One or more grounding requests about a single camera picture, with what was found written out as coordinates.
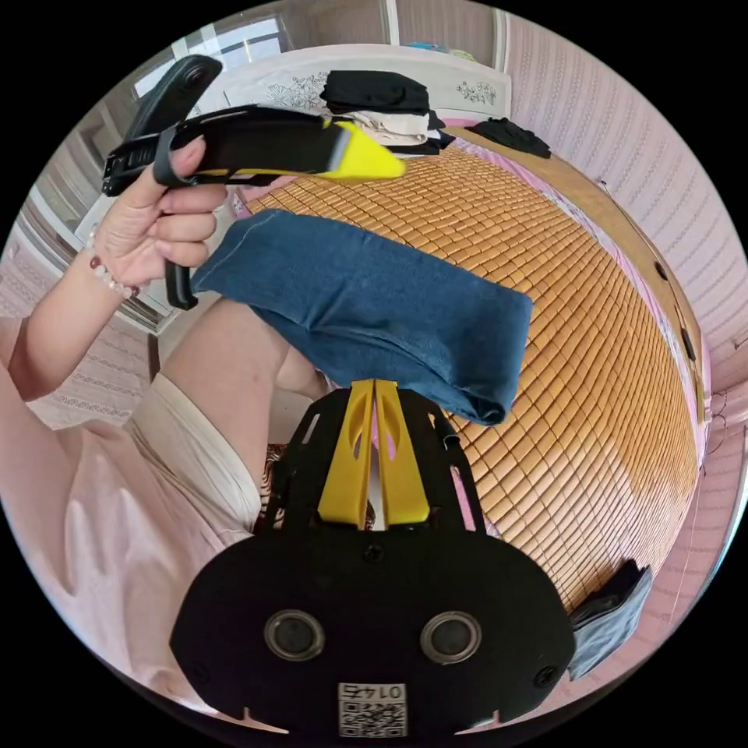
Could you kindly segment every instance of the patterned wallpaper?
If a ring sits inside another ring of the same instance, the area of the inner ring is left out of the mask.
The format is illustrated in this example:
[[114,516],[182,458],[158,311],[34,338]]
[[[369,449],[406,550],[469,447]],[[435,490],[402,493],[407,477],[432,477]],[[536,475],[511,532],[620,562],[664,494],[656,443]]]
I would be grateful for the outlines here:
[[506,72],[512,119],[534,130],[616,201],[660,249],[699,321],[712,383],[745,379],[748,263],[704,169],[671,125],[623,78],[569,41],[511,14]]
[[[660,249],[696,313],[713,391],[748,376],[748,265],[709,177],[671,125],[632,86],[569,41],[509,16],[512,119],[609,191]],[[722,400],[714,396],[718,410]],[[743,427],[717,420],[689,513],[654,580],[634,636],[584,678],[568,676],[536,711],[617,678],[657,649],[688,612],[722,553],[743,462]]]
[[[11,241],[0,261],[0,316],[27,316],[54,282],[38,259]],[[148,386],[146,339],[113,319],[68,381],[32,410],[58,429],[94,419],[124,422]]]

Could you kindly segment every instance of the woman's left hand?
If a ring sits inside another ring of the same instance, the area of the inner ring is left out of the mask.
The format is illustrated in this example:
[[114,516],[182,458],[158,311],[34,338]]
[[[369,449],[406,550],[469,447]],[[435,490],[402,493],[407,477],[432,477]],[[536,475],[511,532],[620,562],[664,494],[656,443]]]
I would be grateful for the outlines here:
[[[190,176],[205,154],[199,137],[171,154],[171,165]],[[94,251],[115,281],[141,286],[164,277],[164,260],[198,267],[208,258],[205,240],[216,229],[213,211],[226,200],[223,185],[170,189],[147,167],[112,204],[94,239]]]

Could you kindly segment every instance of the beaded bracelet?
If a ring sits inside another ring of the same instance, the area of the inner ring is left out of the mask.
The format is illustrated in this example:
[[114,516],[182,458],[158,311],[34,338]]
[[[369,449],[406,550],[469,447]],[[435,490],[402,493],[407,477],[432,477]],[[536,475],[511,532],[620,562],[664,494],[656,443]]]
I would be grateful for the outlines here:
[[139,286],[125,286],[118,280],[115,280],[107,267],[102,262],[96,250],[94,249],[94,239],[96,238],[96,231],[99,228],[98,224],[95,224],[91,229],[91,233],[86,242],[86,251],[90,257],[88,263],[90,269],[112,290],[116,291],[123,298],[135,298],[140,293]]

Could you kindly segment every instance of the sticker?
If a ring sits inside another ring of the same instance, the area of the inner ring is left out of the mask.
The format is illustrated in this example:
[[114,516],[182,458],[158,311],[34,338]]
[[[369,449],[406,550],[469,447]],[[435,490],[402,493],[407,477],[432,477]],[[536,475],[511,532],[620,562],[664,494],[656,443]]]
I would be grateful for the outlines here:
[[340,737],[404,738],[408,698],[404,683],[338,683]]

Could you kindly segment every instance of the gray cloth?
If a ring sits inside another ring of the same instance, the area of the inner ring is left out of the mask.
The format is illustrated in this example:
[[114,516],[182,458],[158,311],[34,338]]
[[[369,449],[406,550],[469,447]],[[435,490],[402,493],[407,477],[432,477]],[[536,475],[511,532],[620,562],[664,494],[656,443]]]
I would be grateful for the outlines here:
[[572,612],[577,642],[569,665],[572,680],[597,667],[633,634],[651,588],[651,568],[639,571],[634,561],[626,561],[599,592]]

